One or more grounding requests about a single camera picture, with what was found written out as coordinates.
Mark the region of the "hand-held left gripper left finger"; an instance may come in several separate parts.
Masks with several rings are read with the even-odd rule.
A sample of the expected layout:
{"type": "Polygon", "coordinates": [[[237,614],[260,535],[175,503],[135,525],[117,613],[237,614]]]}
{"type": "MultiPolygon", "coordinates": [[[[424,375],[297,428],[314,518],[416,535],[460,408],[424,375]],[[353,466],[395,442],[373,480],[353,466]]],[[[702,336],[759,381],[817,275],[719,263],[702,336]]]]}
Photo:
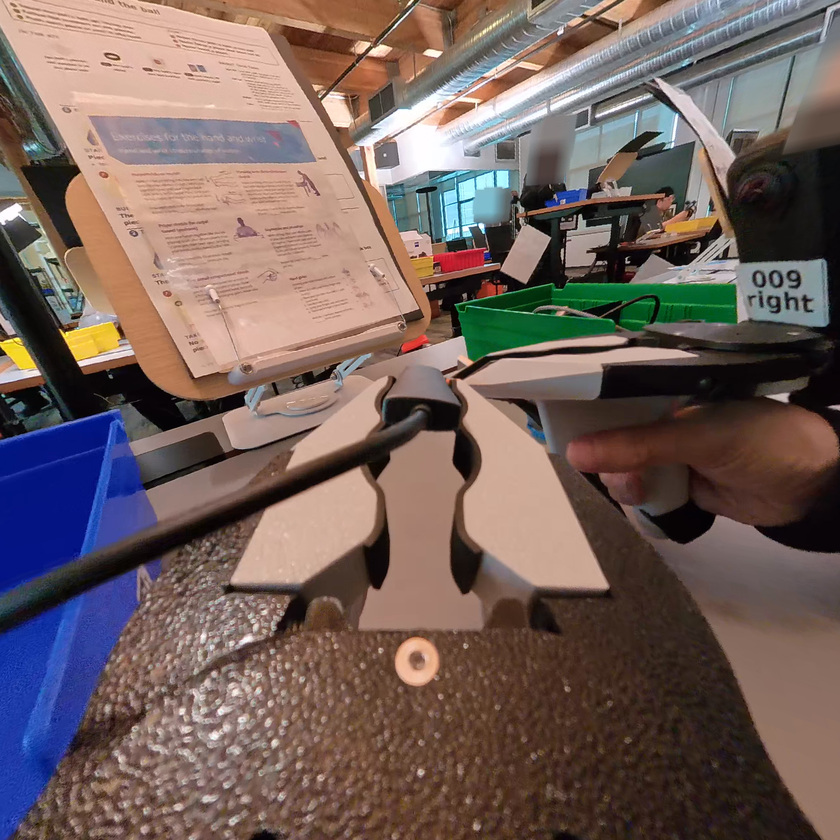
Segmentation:
{"type": "Polygon", "coordinates": [[[304,609],[341,606],[357,628],[370,590],[389,571],[391,537],[379,477],[385,454],[268,507],[228,583],[242,595],[288,595],[304,609]]]}

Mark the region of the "grey square board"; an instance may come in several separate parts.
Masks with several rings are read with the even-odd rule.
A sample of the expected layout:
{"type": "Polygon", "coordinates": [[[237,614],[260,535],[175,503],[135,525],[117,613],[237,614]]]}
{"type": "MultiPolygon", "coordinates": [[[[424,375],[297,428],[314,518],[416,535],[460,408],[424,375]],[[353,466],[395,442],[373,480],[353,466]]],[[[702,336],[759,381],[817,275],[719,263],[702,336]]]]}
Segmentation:
{"type": "Polygon", "coordinates": [[[526,286],[550,245],[550,235],[532,225],[523,226],[513,240],[507,257],[501,263],[500,272],[526,286]]]}

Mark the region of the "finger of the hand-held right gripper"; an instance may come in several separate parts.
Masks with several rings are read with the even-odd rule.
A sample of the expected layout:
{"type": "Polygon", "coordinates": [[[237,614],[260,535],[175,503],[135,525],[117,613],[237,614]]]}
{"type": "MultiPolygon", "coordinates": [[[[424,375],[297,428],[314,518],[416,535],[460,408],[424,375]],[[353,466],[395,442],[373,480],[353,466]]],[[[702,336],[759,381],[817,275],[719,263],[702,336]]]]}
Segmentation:
{"type": "Polygon", "coordinates": [[[471,367],[463,371],[461,376],[456,379],[468,378],[489,364],[498,361],[541,358],[556,354],[593,354],[623,348],[630,344],[631,339],[631,334],[603,334],[537,343],[511,350],[501,350],[489,353],[479,360],[473,361],[471,367]]]}
{"type": "Polygon", "coordinates": [[[645,346],[575,348],[543,355],[502,355],[463,369],[463,381],[481,396],[497,400],[541,399],[594,401],[600,398],[606,369],[640,365],[643,372],[658,362],[688,362],[697,354],[645,346]]]}

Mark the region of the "person's right hand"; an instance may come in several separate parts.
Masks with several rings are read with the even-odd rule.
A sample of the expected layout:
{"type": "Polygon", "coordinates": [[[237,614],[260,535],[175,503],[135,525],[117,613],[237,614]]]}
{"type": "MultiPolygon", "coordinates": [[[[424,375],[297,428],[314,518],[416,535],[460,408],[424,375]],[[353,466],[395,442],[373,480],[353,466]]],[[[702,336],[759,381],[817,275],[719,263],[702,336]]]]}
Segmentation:
{"type": "Polygon", "coordinates": [[[645,426],[588,434],[565,455],[618,502],[653,497],[654,469],[685,466],[697,506],[756,527],[801,520],[838,476],[838,436],[800,406],[760,398],[683,409],[645,426]]]}

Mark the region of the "blue plastic bin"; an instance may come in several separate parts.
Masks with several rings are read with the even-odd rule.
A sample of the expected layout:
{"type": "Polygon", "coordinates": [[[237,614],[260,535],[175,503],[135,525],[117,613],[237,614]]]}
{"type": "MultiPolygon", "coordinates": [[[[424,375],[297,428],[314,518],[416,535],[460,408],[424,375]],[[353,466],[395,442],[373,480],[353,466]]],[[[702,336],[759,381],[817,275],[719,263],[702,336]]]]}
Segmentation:
{"type": "MultiPolygon", "coordinates": [[[[118,411],[1,444],[2,592],[156,523],[118,411]]],[[[1,837],[74,739],[141,589],[132,570],[1,638],[1,837]]]]}

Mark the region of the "black tripod pole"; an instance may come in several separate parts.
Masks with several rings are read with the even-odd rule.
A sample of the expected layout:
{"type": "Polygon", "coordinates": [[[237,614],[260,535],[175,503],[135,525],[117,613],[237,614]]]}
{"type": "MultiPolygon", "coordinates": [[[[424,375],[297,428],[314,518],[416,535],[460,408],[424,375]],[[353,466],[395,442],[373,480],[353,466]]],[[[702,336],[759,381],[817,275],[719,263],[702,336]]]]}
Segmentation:
{"type": "Polygon", "coordinates": [[[59,414],[75,421],[106,411],[106,403],[90,387],[72,356],[47,302],[11,240],[1,231],[1,301],[23,341],[59,414]]]}

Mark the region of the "curved document stand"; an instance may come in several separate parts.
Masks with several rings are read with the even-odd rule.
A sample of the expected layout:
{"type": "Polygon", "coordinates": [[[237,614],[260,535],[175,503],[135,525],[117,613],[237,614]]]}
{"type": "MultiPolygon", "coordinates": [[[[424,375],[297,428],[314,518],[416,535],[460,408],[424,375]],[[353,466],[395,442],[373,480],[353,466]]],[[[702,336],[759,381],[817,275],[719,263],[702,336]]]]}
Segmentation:
{"type": "Polygon", "coordinates": [[[737,256],[739,247],[728,209],[728,171],[734,162],[734,152],[687,93],[659,77],[646,82],[644,87],[659,102],[678,114],[700,142],[700,168],[722,231],[722,243],[709,247],[707,256],[721,256],[726,248],[729,248],[730,256],[737,256]]]}

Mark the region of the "green plastic bin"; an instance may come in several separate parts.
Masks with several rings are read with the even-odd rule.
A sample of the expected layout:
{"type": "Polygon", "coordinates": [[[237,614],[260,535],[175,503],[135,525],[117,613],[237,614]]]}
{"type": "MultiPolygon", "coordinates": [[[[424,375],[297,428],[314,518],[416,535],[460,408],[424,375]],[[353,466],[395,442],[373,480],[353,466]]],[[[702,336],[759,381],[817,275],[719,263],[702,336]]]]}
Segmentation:
{"type": "Polygon", "coordinates": [[[651,323],[738,321],[737,287],[714,282],[549,284],[466,301],[456,309],[472,361],[537,343],[641,332],[651,323]]]}

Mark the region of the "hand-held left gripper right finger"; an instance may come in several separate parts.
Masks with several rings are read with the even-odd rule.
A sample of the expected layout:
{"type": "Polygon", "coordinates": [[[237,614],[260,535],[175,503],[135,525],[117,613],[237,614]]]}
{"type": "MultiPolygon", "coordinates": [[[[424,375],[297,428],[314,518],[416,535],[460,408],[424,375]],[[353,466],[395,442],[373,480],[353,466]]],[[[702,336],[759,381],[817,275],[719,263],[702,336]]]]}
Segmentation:
{"type": "Polygon", "coordinates": [[[463,381],[453,463],[450,570],[484,625],[538,625],[543,598],[604,597],[610,585],[545,449],[463,381]]]}

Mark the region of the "tilted wooden board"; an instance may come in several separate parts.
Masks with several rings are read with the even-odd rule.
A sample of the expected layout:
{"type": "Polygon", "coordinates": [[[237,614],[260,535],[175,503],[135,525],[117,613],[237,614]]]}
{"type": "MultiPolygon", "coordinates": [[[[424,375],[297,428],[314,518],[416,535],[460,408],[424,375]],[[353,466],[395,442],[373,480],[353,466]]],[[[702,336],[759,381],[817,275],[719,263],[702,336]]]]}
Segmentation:
{"type": "Polygon", "coordinates": [[[635,162],[638,152],[659,137],[660,134],[661,132],[659,131],[642,132],[637,137],[625,143],[618,152],[614,153],[604,169],[601,170],[595,179],[595,184],[617,183],[627,172],[631,164],[635,162]]]}

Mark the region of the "standing desk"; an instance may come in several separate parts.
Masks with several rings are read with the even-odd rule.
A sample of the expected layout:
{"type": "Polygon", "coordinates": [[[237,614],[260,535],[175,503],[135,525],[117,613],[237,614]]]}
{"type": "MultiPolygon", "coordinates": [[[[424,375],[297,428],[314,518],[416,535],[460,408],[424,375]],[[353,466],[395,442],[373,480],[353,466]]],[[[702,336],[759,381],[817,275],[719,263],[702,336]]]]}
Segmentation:
{"type": "Polygon", "coordinates": [[[547,206],[530,212],[517,214],[523,224],[541,220],[550,225],[549,234],[549,266],[552,280],[567,281],[565,263],[565,232],[560,230],[560,221],[567,218],[608,217],[611,220],[610,238],[606,248],[606,278],[609,282],[617,282],[623,277],[623,269],[618,264],[621,230],[620,220],[631,212],[644,209],[648,203],[656,203],[664,197],[661,192],[653,194],[639,194],[627,196],[590,197],[578,202],[547,206]]]}

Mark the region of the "black usb hub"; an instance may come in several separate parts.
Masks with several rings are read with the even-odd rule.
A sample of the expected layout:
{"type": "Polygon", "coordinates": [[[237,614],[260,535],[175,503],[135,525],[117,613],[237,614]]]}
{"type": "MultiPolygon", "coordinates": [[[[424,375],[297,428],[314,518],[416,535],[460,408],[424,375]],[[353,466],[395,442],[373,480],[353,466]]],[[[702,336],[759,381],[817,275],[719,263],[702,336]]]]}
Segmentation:
{"type": "Polygon", "coordinates": [[[132,536],[94,550],[23,583],[2,595],[1,631],[5,634],[95,587],[160,558],[218,529],[364,466],[379,463],[425,431],[453,431],[461,403],[440,371],[407,369],[386,392],[378,430],[359,443],[321,455],[281,476],[245,488],[206,507],[197,507],[132,536]]]}

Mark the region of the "small yellow bin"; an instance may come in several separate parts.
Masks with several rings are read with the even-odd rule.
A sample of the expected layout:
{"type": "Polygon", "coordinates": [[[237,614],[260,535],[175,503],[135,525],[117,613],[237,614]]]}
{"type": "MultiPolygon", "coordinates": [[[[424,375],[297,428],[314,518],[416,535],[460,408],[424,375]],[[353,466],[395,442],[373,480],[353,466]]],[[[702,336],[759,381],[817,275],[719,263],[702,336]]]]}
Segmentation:
{"type": "Polygon", "coordinates": [[[113,322],[73,329],[63,332],[62,336],[77,361],[115,351],[121,341],[119,330],[113,322]]]}

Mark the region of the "laminated instruction sheets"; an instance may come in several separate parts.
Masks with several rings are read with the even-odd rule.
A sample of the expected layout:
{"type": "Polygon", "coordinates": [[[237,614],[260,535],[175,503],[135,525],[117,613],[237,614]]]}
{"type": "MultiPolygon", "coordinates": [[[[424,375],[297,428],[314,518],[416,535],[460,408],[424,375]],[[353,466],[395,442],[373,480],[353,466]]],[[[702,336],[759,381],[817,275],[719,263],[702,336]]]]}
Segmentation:
{"type": "Polygon", "coordinates": [[[256,384],[421,321],[400,236],[264,29],[30,1],[2,31],[192,377],[256,384]]]}

